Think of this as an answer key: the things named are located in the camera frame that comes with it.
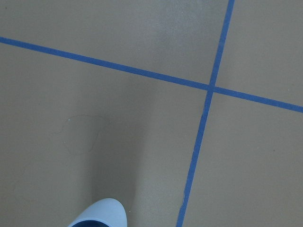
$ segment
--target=painted floor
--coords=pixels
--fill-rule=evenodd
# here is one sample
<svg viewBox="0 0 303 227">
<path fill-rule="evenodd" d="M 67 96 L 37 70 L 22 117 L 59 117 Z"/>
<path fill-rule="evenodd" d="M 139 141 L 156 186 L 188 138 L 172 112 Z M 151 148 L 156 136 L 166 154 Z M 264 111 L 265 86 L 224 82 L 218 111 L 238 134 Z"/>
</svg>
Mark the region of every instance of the painted floor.
<svg viewBox="0 0 303 227">
<path fill-rule="evenodd" d="M 303 1 L 0 3 L 1 226 L 303 223 Z"/>
</svg>

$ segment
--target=blue tape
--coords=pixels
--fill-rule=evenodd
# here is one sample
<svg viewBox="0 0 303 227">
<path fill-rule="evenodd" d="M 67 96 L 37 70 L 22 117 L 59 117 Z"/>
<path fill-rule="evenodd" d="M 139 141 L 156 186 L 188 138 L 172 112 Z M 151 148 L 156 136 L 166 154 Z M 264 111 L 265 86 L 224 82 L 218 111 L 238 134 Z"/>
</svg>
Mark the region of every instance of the blue tape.
<svg viewBox="0 0 303 227">
<path fill-rule="evenodd" d="M 239 91 L 233 91 L 233 90 L 229 90 L 229 89 L 225 89 L 225 88 L 221 88 L 221 87 L 215 87 L 214 92 L 222 94 L 222 95 L 246 99 L 246 100 L 257 102 L 257 103 L 262 103 L 262 104 L 266 104 L 266 105 L 271 105 L 271 106 L 303 113 L 303 106 L 299 106 L 299 105 L 284 103 L 284 102 L 276 101 L 273 99 L 254 96 L 254 95 L 242 93 Z"/>
<path fill-rule="evenodd" d="M 220 46 L 222 46 L 222 40 L 224 40 L 224 39 L 226 39 L 226 35 L 225 35 L 225 37 L 221 36 L 220 42 L 219 42 Z M 126 66 L 126 65 L 121 65 L 121 64 L 112 63 L 109 61 L 99 60 L 96 58 L 90 58 L 90 57 L 86 57 L 83 55 L 74 54 L 74 53 L 70 53 L 70 52 L 60 51 L 60 50 L 52 49 L 49 47 L 25 43 L 22 41 L 8 39 L 8 38 L 1 37 L 1 36 L 0 36 L 0 43 L 17 46 L 17 47 L 37 51 L 37 52 L 56 55 L 56 56 L 60 56 L 60 57 L 64 57 L 64 58 L 68 58 L 68 59 L 72 59 L 72 60 L 82 61 L 82 62 L 86 62 L 89 64 L 95 64 L 95 65 L 99 65 L 99 66 L 103 66 L 106 68 L 111 68 L 111 69 L 115 69 L 115 70 L 119 70 L 119 71 L 129 72 L 132 74 L 150 77 L 153 79 L 159 79 L 159 80 L 163 80 L 163 81 L 167 81 L 167 82 L 171 82 L 171 83 L 175 83 L 175 84 L 179 84 L 179 85 L 184 85 L 187 87 L 197 88 L 197 89 L 206 90 L 206 91 L 208 91 L 210 89 L 214 89 L 213 90 L 214 92 L 220 93 L 223 95 L 242 98 L 242 99 L 250 100 L 253 102 L 263 103 L 266 105 L 272 105 L 272 106 L 276 106 L 276 107 L 280 107 L 280 108 L 284 108 L 284 109 L 288 109 L 288 110 L 292 110 L 292 111 L 297 111 L 297 112 L 301 112 L 301 113 L 302 113 L 302 109 L 303 109 L 302 106 L 284 103 L 284 102 L 276 101 L 273 99 L 249 95 L 246 93 L 237 92 L 237 91 L 233 91 L 233 90 L 229 90 L 229 89 L 225 89 L 225 88 L 221 88 L 221 87 L 213 88 L 213 85 L 215 84 L 215 81 L 216 81 L 216 78 L 218 75 L 221 58 L 220 58 L 220 61 L 215 61 L 215 65 L 213 68 L 211 81 L 210 81 L 212 86 L 209 86 L 208 84 L 203 84 L 203 83 L 199 83 L 199 82 L 195 82 L 195 81 L 191 81 L 191 80 L 187 80 L 187 79 L 172 77 L 172 76 L 168 76 L 165 74 L 160 74 L 160 73 L 151 72 L 151 71 L 147 71 L 147 70 L 137 69 L 137 68 Z M 220 52 L 220 51 L 223 51 L 223 48 L 219 49 L 219 52 L 217 52 L 217 55 L 222 55 L 222 52 Z"/>
<path fill-rule="evenodd" d="M 191 191 L 191 187 L 192 187 L 194 176 L 195 176 L 196 165 L 197 165 L 197 161 L 199 158 L 199 152 L 200 152 L 203 135 L 204 135 L 205 127 L 206 127 L 207 117 L 208 117 L 210 105 L 212 102 L 214 88 L 215 88 L 215 84 L 216 84 L 216 80 L 217 80 L 217 76 L 218 76 L 218 72 L 219 72 L 219 67 L 220 67 L 220 63 L 221 63 L 221 59 L 222 59 L 222 54 L 223 54 L 223 50 L 224 50 L 228 27 L 229 27 L 229 23 L 230 23 L 230 20 L 232 17 L 233 5 L 234 5 L 234 0 L 229 0 L 225 18 L 224 18 L 222 31 L 221 31 L 221 35 L 220 35 L 220 40 L 219 40 L 219 44 L 218 44 L 218 48 L 217 48 L 217 53 L 216 53 L 216 57 L 214 60 L 213 71 L 212 71 L 211 78 L 209 81 L 209 89 L 206 94 L 204 109 L 203 109 L 203 113 L 201 116 L 199 129 L 198 129 L 198 133 L 197 133 L 197 137 L 196 137 L 196 141 L 195 141 L 194 152 L 193 152 L 193 155 L 191 158 L 191 162 L 190 162 L 190 166 L 189 166 L 189 170 L 188 170 L 188 174 L 187 174 L 187 180 L 186 180 L 186 185 L 185 185 L 185 189 L 184 189 L 184 199 L 183 199 L 183 203 L 180 207 L 176 227 L 183 226 L 184 217 L 185 217 L 185 213 L 186 213 L 186 209 L 187 209 L 187 204 L 188 204 L 188 200 L 189 200 L 189 196 L 190 196 L 190 191 Z"/>
<path fill-rule="evenodd" d="M 39 45 L 35 45 L 35 44 L 29 44 L 29 43 L 25 43 L 25 42 L 13 40 L 13 39 L 8 39 L 8 38 L 1 37 L 1 36 L 0 36 L 0 43 L 17 46 L 17 47 L 29 49 L 32 51 L 47 53 L 47 54 L 51 54 L 51 55 L 55 55 L 55 56 L 60 56 L 60 57 L 68 58 L 68 59 L 73 59 L 76 61 L 86 62 L 89 64 L 99 65 L 99 66 L 103 66 L 103 67 L 114 69 L 114 70 L 129 72 L 132 74 L 150 77 L 153 79 L 159 79 L 159 80 L 163 80 L 163 81 L 167 81 L 167 82 L 171 82 L 171 83 L 175 83 L 175 84 L 185 85 L 188 87 L 198 88 L 201 90 L 207 90 L 209 87 L 207 84 L 194 82 L 194 81 L 187 80 L 187 79 L 181 79 L 181 78 L 177 78 L 177 77 L 168 76 L 165 74 L 137 69 L 137 68 L 126 66 L 126 65 L 121 65 L 121 64 L 104 61 L 104 60 L 100 60 L 100 59 L 96 59 L 96 58 L 86 57 L 86 56 L 75 54 L 75 53 L 60 51 L 60 50 L 56 50 L 56 49 L 49 48 L 49 47 L 39 46 Z"/>
</svg>

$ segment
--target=floor tile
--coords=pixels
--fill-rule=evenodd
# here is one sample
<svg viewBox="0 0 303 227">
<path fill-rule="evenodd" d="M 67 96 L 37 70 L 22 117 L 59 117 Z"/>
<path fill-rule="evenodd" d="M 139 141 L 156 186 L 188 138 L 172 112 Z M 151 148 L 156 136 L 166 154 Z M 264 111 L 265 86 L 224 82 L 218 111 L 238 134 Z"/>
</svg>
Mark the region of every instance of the floor tile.
<svg viewBox="0 0 303 227">
<path fill-rule="evenodd" d="M 67 226 L 116 198 L 174 226 L 205 91 L 1 44 L 3 226 Z"/>
<path fill-rule="evenodd" d="M 214 95 L 185 227 L 303 223 L 303 114 Z"/>
<path fill-rule="evenodd" d="M 236 1 L 217 86 L 303 105 L 303 1 Z"/>
<path fill-rule="evenodd" d="M 208 83 L 227 2 L 11 0 L 0 35 Z"/>
</svg>

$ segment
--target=floor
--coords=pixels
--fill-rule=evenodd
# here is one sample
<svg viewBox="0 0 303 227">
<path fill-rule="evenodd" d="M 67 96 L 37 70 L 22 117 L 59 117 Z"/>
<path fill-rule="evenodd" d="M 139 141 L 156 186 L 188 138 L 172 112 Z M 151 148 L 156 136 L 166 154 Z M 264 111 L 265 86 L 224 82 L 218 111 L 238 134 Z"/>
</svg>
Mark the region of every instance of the floor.
<svg viewBox="0 0 303 227">
<path fill-rule="evenodd" d="M 1 226 L 300 226 L 302 9 L 2 1 Z"/>
</svg>

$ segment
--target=intersection of blue lines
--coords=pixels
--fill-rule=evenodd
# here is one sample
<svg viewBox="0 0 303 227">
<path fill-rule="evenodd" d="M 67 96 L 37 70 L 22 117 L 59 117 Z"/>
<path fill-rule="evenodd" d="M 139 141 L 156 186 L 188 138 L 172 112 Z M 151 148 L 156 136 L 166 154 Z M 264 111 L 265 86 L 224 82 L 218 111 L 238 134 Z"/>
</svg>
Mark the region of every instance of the intersection of blue lines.
<svg viewBox="0 0 303 227">
<path fill-rule="evenodd" d="M 87 56 L 83 56 L 83 55 L 79 55 L 79 54 L 75 54 L 75 53 L 70 53 L 70 52 L 60 51 L 60 50 L 56 50 L 56 49 L 49 48 L 49 47 L 25 43 L 22 41 L 13 40 L 13 39 L 1 37 L 1 36 L 0 36 L 0 43 L 8 44 L 8 45 L 16 46 L 16 47 L 21 47 L 21 48 L 29 49 L 32 51 L 51 54 L 51 55 L 55 55 L 55 56 L 60 56 L 60 57 L 64 57 L 64 58 L 68 58 L 68 59 L 72 59 L 72 60 L 76 60 L 76 61 L 86 62 L 89 64 L 94 64 L 94 65 L 98 65 L 98 66 L 102 66 L 102 67 L 106 67 L 106 68 L 111 68 L 111 69 L 115 69 L 115 70 L 119 70 L 119 71 L 123 71 L 123 72 L 129 72 L 129 73 L 140 75 L 140 76 L 150 77 L 153 79 L 163 80 L 163 81 L 207 91 L 205 103 L 204 103 L 204 109 L 203 109 L 203 113 L 201 116 L 199 129 L 198 129 L 198 133 L 197 133 L 197 137 L 196 137 L 196 141 L 195 141 L 194 151 L 193 151 L 189 171 L 187 174 L 187 181 L 186 181 L 186 185 L 185 185 L 185 189 L 184 189 L 184 199 L 183 199 L 183 203 L 180 207 L 180 211 L 178 214 L 178 220 L 177 220 L 177 224 L 176 224 L 176 227 L 182 227 L 186 209 L 187 209 L 188 200 L 189 200 L 189 195 L 190 195 L 190 191 L 191 191 L 191 187 L 192 187 L 192 183 L 193 183 L 193 179 L 194 179 L 194 175 L 195 175 L 197 160 L 198 160 L 198 156 L 199 156 L 199 152 L 200 152 L 200 148 L 201 148 L 201 144 L 202 144 L 202 140 L 203 140 L 203 134 L 205 131 L 207 117 L 208 117 L 208 113 L 209 113 L 209 109 L 210 109 L 210 105 L 211 105 L 211 101 L 212 101 L 212 97 L 213 97 L 214 93 L 218 93 L 218 94 L 222 94 L 222 95 L 226 95 L 226 96 L 232 96 L 232 97 L 236 97 L 236 98 L 241 98 L 241 99 L 245 99 L 245 100 L 249 100 L 249 101 L 253 101 L 253 102 L 257 102 L 257 103 L 262 103 L 262 104 L 266 104 L 266 105 L 271 105 L 271 106 L 303 113 L 303 106 L 280 102 L 280 101 L 269 99 L 269 98 L 259 97 L 259 96 L 215 86 L 219 67 L 220 67 L 220 62 L 221 62 L 221 58 L 222 58 L 222 53 L 223 53 L 223 49 L 224 49 L 224 45 L 225 45 L 225 40 L 226 40 L 226 36 L 227 36 L 227 32 L 228 32 L 228 27 L 229 27 L 229 23 L 230 23 L 231 16 L 232 16 L 233 5 L 234 5 L 234 0 L 229 0 L 209 84 L 203 84 L 203 83 L 199 83 L 199 82 L 195 82 L 195 81 L 191 81 L 191 80 L 187 80 L 187 79 L 182 79 L 182 78 L 177 78 L 177 77 L 173 77 L 173 76 L 169 76 L 169 75 L 165 75 L 165 74 L 142 70 L 142 69 L 138 69 L 138 68 L 134 68 L 134 67 L 126 66 L 126 65 L 121 65 L 121 64 L 117 64 L 117 63 L 113 63 L 113 62 L 109 62 L 109 61 L 104 61 L 104 60 L 100 60 L 100 59 L 96 59 L 96 58 L 91 58 L 91 57 L 87 57 Z"/>
</svg>

